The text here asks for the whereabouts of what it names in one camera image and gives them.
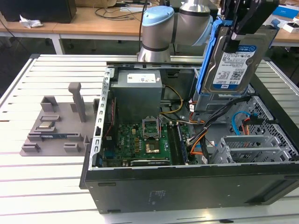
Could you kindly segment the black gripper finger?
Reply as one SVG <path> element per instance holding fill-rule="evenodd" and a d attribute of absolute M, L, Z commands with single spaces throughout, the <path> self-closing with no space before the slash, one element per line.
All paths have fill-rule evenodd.
<path fill-rule="evenodd" d="M 228 32 L 224 42 L 224 52 L 235 53 L 238 50 L 239 43 L 240 36 L 234 32 Z"/>

